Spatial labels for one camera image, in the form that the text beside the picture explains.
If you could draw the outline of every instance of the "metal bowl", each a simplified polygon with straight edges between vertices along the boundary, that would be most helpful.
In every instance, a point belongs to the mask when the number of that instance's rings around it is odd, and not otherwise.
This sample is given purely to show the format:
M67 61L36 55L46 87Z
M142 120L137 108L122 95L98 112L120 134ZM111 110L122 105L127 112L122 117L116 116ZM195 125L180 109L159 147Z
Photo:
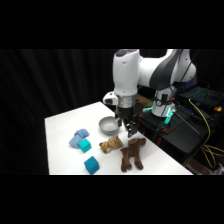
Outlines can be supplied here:
M99 123L101 131L105 135L115 136L119 132L118 122L115 117L105 117Z

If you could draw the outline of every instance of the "plush reindeer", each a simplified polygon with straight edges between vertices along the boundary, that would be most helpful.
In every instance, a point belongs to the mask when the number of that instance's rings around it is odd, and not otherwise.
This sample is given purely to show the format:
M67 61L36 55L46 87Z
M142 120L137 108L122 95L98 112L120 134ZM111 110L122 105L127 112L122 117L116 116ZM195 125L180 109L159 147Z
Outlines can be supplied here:
M135 157L135 165L139 170L143 170L144 167L142 165L140 159L140 147L146 144L146 139L132 139L128 142L128 148L121 149L123 154L121 170L122 172L127 172L127 170L131 170L132 165L129 161L130 157Z

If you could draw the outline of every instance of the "blue block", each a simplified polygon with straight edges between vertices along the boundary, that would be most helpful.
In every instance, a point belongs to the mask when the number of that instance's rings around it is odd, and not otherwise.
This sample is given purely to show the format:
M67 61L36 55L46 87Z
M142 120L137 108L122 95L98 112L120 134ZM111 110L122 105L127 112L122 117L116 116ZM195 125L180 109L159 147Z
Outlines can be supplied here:
M83 139L89 136L89 132L86 129L81 129L75 133L76 135L79 135Z
M90 142L87 139L83 139L81 142L79 142L79 147L84 153L88 152L92 148Z
M80 141L82 141L82 138L79 135L77 135L69 142L69 144L72 148L79 149L79 142Z
M93 175L94 173L96 173L97 170L100 169L99 163L94 157L91 157L84 164L90 175Z

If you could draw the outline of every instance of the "black background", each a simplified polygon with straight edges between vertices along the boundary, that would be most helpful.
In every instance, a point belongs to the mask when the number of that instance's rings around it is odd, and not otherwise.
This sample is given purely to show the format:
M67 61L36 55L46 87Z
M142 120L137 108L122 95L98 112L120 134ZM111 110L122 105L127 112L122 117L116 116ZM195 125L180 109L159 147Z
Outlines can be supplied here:
M44 119L102 101L114 88L117 50L0 50L0 174L48 174ZM140 51L161 57L166 49ZM224 92L224 49L192 49L191 58L198 78ZM154 90L140 93L153 96Z

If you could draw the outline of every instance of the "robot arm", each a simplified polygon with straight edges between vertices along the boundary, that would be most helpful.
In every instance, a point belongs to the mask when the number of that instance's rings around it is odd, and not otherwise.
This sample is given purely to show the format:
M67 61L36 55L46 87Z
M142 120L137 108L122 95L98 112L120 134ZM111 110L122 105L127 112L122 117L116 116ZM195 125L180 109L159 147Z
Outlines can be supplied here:
M113 63L114 92L108 93L103 102L116 106L116 117L123 120L128 137L137 133L134 107L138 93L137 86L142 85L157 90L156 102L152 108L155 116L167 117L171 107L173 83L188 82L196 74L191 63L189 49L168 49L162 58L143 58L139 49L122 49L116 52Z

